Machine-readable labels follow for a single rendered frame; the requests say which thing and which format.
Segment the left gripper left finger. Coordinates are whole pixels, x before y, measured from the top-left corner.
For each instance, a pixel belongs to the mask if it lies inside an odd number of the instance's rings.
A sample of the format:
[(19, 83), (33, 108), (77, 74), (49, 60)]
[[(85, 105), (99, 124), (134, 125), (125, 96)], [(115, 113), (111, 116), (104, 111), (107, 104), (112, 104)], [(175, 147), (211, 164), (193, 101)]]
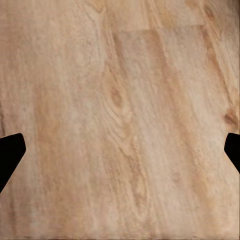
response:
[(0, 138), (0, 193), (26, 153), (22, 133)]

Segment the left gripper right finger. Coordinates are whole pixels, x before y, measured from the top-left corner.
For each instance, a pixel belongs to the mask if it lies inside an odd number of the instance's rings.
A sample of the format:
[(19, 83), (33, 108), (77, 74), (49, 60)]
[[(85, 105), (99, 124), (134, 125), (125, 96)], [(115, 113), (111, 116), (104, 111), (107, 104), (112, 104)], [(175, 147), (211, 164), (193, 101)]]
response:
[(224, 151), (240, 173), (240, 135), (228, 133)]

